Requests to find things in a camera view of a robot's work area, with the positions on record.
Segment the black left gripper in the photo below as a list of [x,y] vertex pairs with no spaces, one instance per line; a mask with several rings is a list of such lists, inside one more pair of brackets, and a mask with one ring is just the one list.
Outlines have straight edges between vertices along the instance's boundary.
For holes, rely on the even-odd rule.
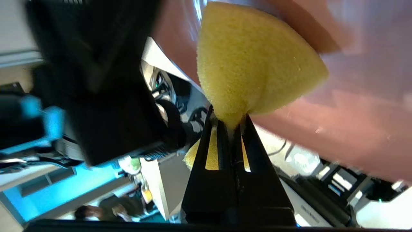
[[160,0],[27,0],[44,63],[33,87],[62,108],[91,166],[159,154],[169,129],[140,72]]

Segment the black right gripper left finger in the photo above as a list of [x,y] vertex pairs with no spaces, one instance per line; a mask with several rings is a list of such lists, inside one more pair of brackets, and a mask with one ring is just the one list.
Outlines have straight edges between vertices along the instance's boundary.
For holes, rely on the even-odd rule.
[[[218,170],[207,170],[213,127],[217,132]],[[222,225],[225,213],[237,205],[228,132],[209,107],[205,126],[182,201],[182,217],[188,224]]]

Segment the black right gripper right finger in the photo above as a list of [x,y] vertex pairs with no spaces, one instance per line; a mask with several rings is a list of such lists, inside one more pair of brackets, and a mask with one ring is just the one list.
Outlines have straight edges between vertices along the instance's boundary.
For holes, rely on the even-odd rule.
[[241,224],[296,225],[293,206],[250,116],[234,132],[231,162]]

